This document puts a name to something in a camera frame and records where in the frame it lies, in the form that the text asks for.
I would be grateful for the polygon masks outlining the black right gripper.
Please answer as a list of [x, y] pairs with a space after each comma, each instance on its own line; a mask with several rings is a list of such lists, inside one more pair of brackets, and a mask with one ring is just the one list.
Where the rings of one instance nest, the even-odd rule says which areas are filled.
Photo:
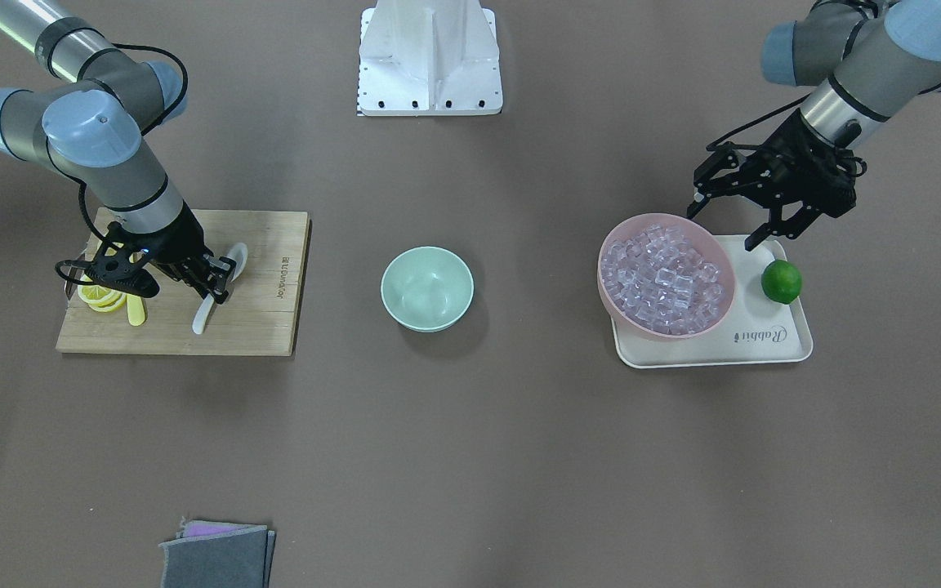
[[[168, 278], [186, 283], [213, 304], [228, 301], [229, 283], [238, 275], [237, 260], [212, 256], [204, 241], [204, 230], [186, 204], [172, 223], [150, 234], [127, 231], [112, 220], [107, 226], [107, 241], [119, 242], [130, 252], [145, 249], [150, 264]], [[160, 292], [159, 283], [145, 266], [130, 261], [63, 260], [57, 263], [57, 275], [67, 283], [96, 284], [141, 298], [152, 298]]]

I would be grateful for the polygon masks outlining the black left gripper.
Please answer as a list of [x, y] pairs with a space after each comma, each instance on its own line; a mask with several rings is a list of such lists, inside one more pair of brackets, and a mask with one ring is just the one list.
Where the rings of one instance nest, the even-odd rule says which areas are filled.
[[757, 145], [708, 145], [695, 168], [694, 219], [714, 198], [740, 196], [768, 212], [768, 220], [744, 239], [753, 251], [770, 237], [796, 239], [819, 216], [843, 216], [856, 205], [858, 160], [852, 150], [829, 145], [795, 110]]

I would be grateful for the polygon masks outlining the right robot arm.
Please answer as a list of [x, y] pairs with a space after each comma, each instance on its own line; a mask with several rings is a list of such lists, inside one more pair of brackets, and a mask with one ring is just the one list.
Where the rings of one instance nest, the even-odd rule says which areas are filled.
[[49, 91], [0, 88], [0, 152], [78, 183], [111, 213], [100, 246], [56, 272], [150, 298], [154, 272], [186, 283], [213, 304], [227, 301], [235, 256], [216, 256], [146, 134], [185, 108], [188, 78], [175, 56], [136, 62], [56, 1], [0, 1], [0, 30], [36, 56], [63, 85]]

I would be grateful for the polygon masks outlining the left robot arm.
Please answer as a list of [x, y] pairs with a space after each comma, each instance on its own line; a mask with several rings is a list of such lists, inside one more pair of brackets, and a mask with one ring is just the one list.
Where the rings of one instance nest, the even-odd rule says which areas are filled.
[[762, 144], [727, 133], [693, 174], [686, 216], [714, 198], [740, 196], [769, 217], [744, 248], [799, 238], [819, 216], [856, 204], [867, 165], [854, 150], [912, 98], [941, 92], [941, 1], [818, 1], [799, 21], [774, 26], [760, 52], [768, 82], [808, 87], [784, 105]]

